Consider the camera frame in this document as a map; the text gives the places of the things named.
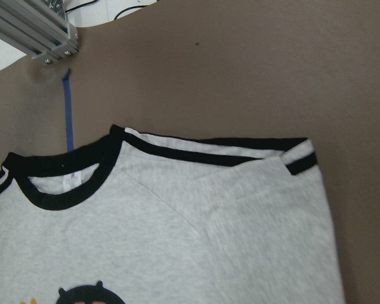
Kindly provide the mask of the grey cartoon print t-shirt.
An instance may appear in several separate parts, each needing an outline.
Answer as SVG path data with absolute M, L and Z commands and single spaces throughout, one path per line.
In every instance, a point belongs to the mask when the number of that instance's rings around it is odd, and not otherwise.
M 113 126 L 0 169 L 0 303 L 344 303 L 312 142 Z

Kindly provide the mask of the aluminium frame post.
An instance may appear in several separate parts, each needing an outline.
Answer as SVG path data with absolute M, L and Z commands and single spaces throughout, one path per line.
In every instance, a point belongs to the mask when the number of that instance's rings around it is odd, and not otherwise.
M 63 1 L 0 1 L 0 39 L 44 67 L 79 51 Z

